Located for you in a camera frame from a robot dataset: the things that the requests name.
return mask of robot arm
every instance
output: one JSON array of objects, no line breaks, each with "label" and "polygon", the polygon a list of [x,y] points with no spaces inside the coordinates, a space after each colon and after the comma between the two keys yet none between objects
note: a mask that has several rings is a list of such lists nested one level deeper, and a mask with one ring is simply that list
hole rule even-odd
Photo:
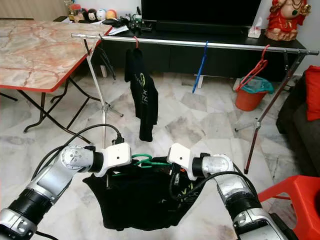
[{"label": "robot arm", "polygon": [[95,152],[92,147],[66,146],[53,164],[32,179],[18,199],[1,210],[0,240],[30,239],[44,214],[68,188],[76,173],[92,172],[101,177],[112,167],[130,163],[130,147],[125,142],[101,149],[100,152]]},{"label": "robot arm", "polygon": [[[191,151],[179,143],[172,145],[167,160],[184,168],[190,180],[235,171],[233,162],[226,155],[202,153],[200,157],[193,157]],[[274,219],[262,208],[256,193],[243,177],[226,174],[214,179],[239,240],[288,240]]]},{"label": "robot arm", "polygon": [[[110,168],[128,165],[131,161],[131,150],[125,142],[100,152],[95,152],[92,147],[65,147],[53,164],[41,170],[19,197],[0,211],[0,240],[30,239],[44,214],[68,188],[76,173],[92,172],[96,177],[102,177]],[[214,175],[234,173],[234,164],[226,155],[202,153],[200,157],[193,157],[188,148],[175,143],[169,150],[167,161],[185,169],[190,180],[214,177],[239,240],[288,240],[263,210],[256,193],[243,177]]]}]

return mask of clothes drying rack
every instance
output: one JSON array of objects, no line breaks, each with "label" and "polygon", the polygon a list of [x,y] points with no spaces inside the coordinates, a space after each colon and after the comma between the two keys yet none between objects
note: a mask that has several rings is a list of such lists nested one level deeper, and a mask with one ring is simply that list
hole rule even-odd
[{"label": "clothes drying rack", "polygon": [[[98,85],[97,82],[97,77],[95,75],[92,63],[91,63],[91,57],[94,52],[94,47],[96,46],[96,42],[98,40],[107,40],[107,41],[116,41],[116,42],[136,42],[136,40],[139,41],[139,43],[145,43],[145,44],[158,44],[158,45],[172,45],[172,46],[185,46],[185,47],[205,47],[206,42],[199,42],[199,41],[179,41],[179,40],[164,40],[164,39],[150,39],[150,38],[133,38],[133,37],[121,37],[121,36],[100,36],[100,35],[87,35],[87,34],[81,34],[81,33],[72,33],[71,34],[72,38],[81,38],[83,39],[84,45],[86,47],[86,50],[88,52],[88,57],[87,61],[89,64],[89,68],[96,86],[96,89],[98,91],[98,94],[101,99],[101,104],[102,104],[102,109],[108,109],[108,106],[105,104],[103,94],[101,92],[101,89]],[[88,48],[87,41],[86,39],[95,39],[96,42],[93,44],[93,47],[91,48],[91,51]],[[243,45],[243,44],[226,44],[226,43],[214,43],[214,42],[209,42],[207,44],[208,48],[216,48],[216,49],[232,49],[232,50],[247,50],[247,51],[263,51],[265,49],[265,46],[257,46],[257,45]],[[272,99],[268,103],[268,105],[264,108],[262,111],[261,115],[253,121],[254,125],[254,132],[253,132],[253,137],[250,145],[250,150],[249,150],[249,155],[248,159],[245,163],[244,166],[244,173],[248,174],[250,163],[251,163],[251,158],[252,154],[254,152],[257,136],[258,136],[258,131],[262,126],[262,121],[264,117],[267,115],[269,112],[270,108],[272,105],[275,103],[277,98],[279,97],[280,93],[283,91],[287,83],[292,79],[295,71],[301,64],[302,60],[305,58],[307,55],[319,55],[318,50],[308,50],[308,49],[299,49],[299,48],[285,48],[285,47],[274,47],[270,46],[267,49],[267,52],[276,52],[276,53],[283,53],[284,55],[284,68],[286,71],[285,77],[283,78],[280,86],[276,90],[275,94],[273,95]],[[288,54],[296,54],[296,58],[291,66],[289,66],[289,61],[288,61]],[[102,117],[103,123],[106,123],[106,112],[103,111],[104,115]],[[246,125],[241,128],[235,128],[235,131],[239,131],[241,129],[247,128],[251,126],[251,124]]]}]

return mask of black tv cabinet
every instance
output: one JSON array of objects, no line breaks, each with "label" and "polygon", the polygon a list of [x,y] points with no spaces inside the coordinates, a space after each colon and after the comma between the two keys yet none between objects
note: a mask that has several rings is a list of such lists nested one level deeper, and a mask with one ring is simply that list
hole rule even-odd
[{"label": "black tv cabinet", "polygon": [[[260,38],[249,38],[247,32],[241,34],[201,34],[185,33],[172,31],[142,32],[134,34],[131,31],[121,32],[118,37],[137,36],[145,39],[176,40],[191,42],[206,42],[235,44],[235,45],[254,45],[272,47],[305,49],[297,40],[290,42],[277,42],[265,37],[261,33]],[[105,41],[103,48],[106,51],[111,64],[115,68],[125,67],[125,56],[127,49],[135,48],[136,44],[122,41]],[[149,71],[174,72],[196,74],[198,72],[202,56],[203,47],[173,46],[162,44],[141,43],[139,48],[142,50],[144,62]],[[296,54],[288,54],[289,65],[291,65]],[[207,59],[203,68],[203,75],[241,78],[245,76],[261,58],[260,51],[208,48]],[[279,52],[267,52],[265,58],[268,59],[268,66],[259,74],[272,82],[280,82],[285,76],[284,54]]]}]

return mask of gray sofa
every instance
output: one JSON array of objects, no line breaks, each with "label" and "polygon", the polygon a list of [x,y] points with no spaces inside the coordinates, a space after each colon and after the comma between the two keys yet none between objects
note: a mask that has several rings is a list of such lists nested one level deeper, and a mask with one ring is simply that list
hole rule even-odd
[{"label": "gray sofa", "polygon": [[302,173],[320,176],[320,119],[307,120],[306,97],[303,75],[285,100],[276,125],[279,132],[287,137]]}]

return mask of marble table top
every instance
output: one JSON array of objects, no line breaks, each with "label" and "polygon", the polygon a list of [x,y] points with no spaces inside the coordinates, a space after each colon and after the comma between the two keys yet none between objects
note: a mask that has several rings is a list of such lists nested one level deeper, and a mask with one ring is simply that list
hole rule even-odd
[{"label": "marble table top", "polygon": [[80,38],[71,33],[105,35],[99,24],[0,20],[0,88],[53,92],[86,58]]}]

